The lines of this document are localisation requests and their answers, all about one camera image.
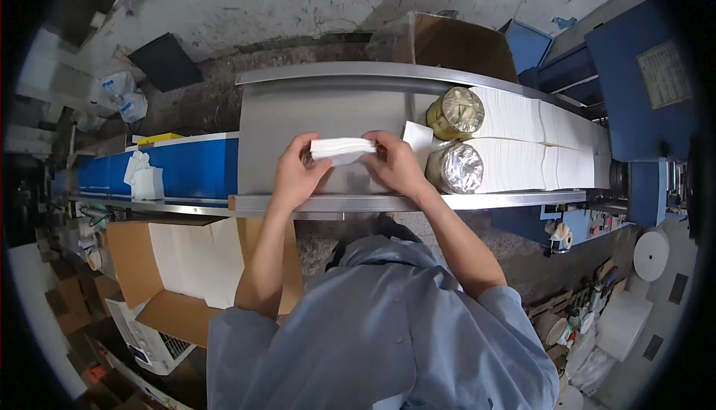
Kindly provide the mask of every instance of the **shirt sleeve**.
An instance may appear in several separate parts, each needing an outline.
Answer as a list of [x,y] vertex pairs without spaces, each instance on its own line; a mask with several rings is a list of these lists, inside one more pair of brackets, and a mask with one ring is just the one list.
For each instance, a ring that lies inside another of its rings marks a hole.
[[210,409],[237,408],[279,325],[252,310],[229,307],[209,323],[206,390]]
[[[522,384],[521,388],[524,389],[525,398],[534,404],[542,401],[545,408],[552,408],[559,394],[557,368],[544,351],[542,341],[525,314],[519,292],[509,286],[494,286],[483,292],[477,301],[514,336],[519,345],[524,348],[522,356],[527,355],[531,358],[532,362],[530,363],[536,367],[537,373],[541,373],[534,377],[532,383]],[[533,408],[541,408],[541,405],[533,405]]]

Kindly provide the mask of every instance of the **printed notice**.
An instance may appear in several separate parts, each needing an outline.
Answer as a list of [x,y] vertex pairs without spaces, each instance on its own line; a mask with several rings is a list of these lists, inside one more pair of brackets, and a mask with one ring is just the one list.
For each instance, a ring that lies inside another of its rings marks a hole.
[[691,86],[673,41],[667,41],[637,56],[649,92],[651,109],[656,110],[691,97]]

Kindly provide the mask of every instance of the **blue shirt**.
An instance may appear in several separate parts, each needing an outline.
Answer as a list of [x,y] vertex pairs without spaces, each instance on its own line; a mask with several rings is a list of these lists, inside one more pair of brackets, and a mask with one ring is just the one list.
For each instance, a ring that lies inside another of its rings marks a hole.
[[371,236],[307,284],[286,322],[209,326],[210,409],[552,409],[557,370],[519,293],[477,301],[424,244]]

